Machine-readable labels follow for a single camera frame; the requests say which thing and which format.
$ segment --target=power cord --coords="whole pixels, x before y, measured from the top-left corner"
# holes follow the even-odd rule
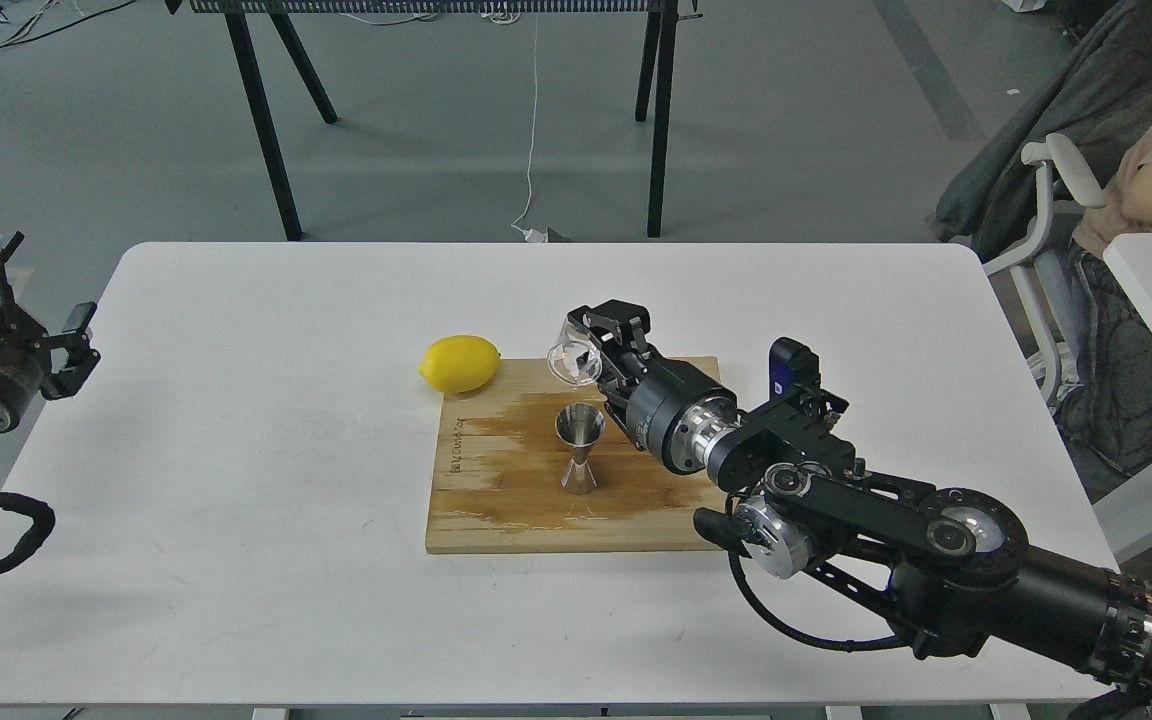
[[[540,242],[536,236],[543,233],[536,229],[522,229],[518,223],[526,218],[531,211],[531,199],[536,192],[531,184],[531,161],[536,156],[536,118],[540,114],[540,14],[536,14],[536,30],[531,38],[531,146],[526,150],[526,205],[522,209],[522,214],[515,218],[509,227],[522,233],[522,238],[526,242]]]
[[[483,13],[482,18],[492,20],[492,24],[498,24],[499,26],[511,26],[513,23],[518,22],[522,17],[522,13]]]
[[[65,24],[63,26],[51,29],[50,31],[41,35],[29,37],[29,35],[31,35],[33,32],[33,29],[37,26],[38,20],[41,18],[41,15],[44,15],[51,8],[55,8],[56,5],[60,5],[60,0],[47,0],[46,3],[41,5],[41,8],[38,8],[37,13],[33,14],[31,18],[26,20],[26,22],[24,22],[22,26],[17,28],[17,31],[13,32],[8,38],[6,38],[6,41],[1,41],[0,50],[6,50],[6,47],[17,47],[20,45],[28,45],[30,41],[41,40],[41,38],[44,37],[51,37],[52,35],[56,35],[58,32],[65,31],[66,29],[88,22],[88,20],[99,18],[100,15],[127,8],[127,6],[131,3],[136,3],[136,0],[124,0],[124,2],[121,5],[114,5],[113,8],[105,8],[104,10],[92,13],[90,15],[82,14],[82,12],[79,10],[82,17],[75,20],[73,23],[68,23]]]
[[[412,13],[410,18],[402,20],[389,20],[389,22],[378,23],[374,20],[361,18],[358,15],[351,15],[349,13],[338,13],[342,18],[357,20],[366,26],[403,26],[407,23],[429,23],[438,18],[438,13]]]

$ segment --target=jigger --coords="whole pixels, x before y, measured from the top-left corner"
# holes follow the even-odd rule
[[[589,471],[589,452],[594,448],[598,438],[602,437],[604,427],[607,427],[607,422],[602,419],[598,407],[585,402],[573,402],[563,407],[554,419],[558,438],[571,448],[571,458],[563,470],[562,484],[573,495],[588,495],[598,487],[594,475]]]

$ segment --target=yellow lemon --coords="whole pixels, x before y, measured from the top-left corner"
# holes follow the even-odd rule
[[[500,351],[484,338],[453,334],[429,347],[420,359],[420,377],[439,392],[470,392],[492,379]]]

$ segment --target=cutting board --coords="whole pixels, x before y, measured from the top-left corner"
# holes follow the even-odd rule
[[[687,357],[718,378],[714,357]],[[722,510],[723,492],[700,473],[675,475],[607,427],[589,465],[598,488],[559,484],[568,450],[554,433],[570,402],[602,409],[598,387],[571,388],[544,359],[502,359],[492,382],[444,396],[425,551],[614,552],[717,550],[691,529],[696,507]]]

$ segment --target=table leg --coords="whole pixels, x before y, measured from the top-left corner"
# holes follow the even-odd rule
[[[660,237],[664,210],[664,159],[669,145],[669,96],[673,92],[673,46],[679,30],[679,0],[667,0],[660,14],[655,135],[652,141],[652,191],[647,198],[647,236]]]
[[[639,100],[634,108],[634,119],[649,119],[649,101],[652,99],[652,73],[655,69],[657,51],[660,47],[660,13],[647,14],[647,33],[643,40],[643,70],[639,73]]]
[[[993,720],[1029,720],[1029,706],[1025,706],[1023,702],[991,705],[990,715],[993,717]]]
[[[287,46],[287,54],[291,55],[291,62],[296,65],[296,70],[301,73],[301,78],[305,81],[305,88],[310,91],[310,97],[314,99],[314,105],[319,108],[319,114],[323,115],[323,122],[328,124],[336,122],[338,114],[332,108],[328,94],[323,90],[323,81],[319,79],[319,73],[316,73],[314,65],[310,63],[310,56],[305,53],[305,45],[301,44],[301,36],[297,36],[296,28],[291,26],[291,17],[288,17],[285,13],[271,13],[270,18],[274,20],[274,29],[278,31],[278,36],[283,38],[283,45]]]
[[[854,705],[831,705],[824,708],[826,720],[864,720],[861,708]]]
[[[274,187],[278,214],[283,219],[287,240],[301,240],[301,219],[296,214],[296,200],[291,198],[291,183],[287,179],[283,152],[278,146],[274,119],[270,115],[270,99],[265,97],[265,85],[260,79],[260,68],[256,65],[256,50],[251,33],[247,31],[247,15],[226,13],[225,24],[229,28],[229,40],[234,45],[234,59],[238,60],[238,74],[247,91],[247,106],[251,108],[256,123],[256,137],[260,138],[260,151],[265,154],[265,168],[270,170],[270,183]]]

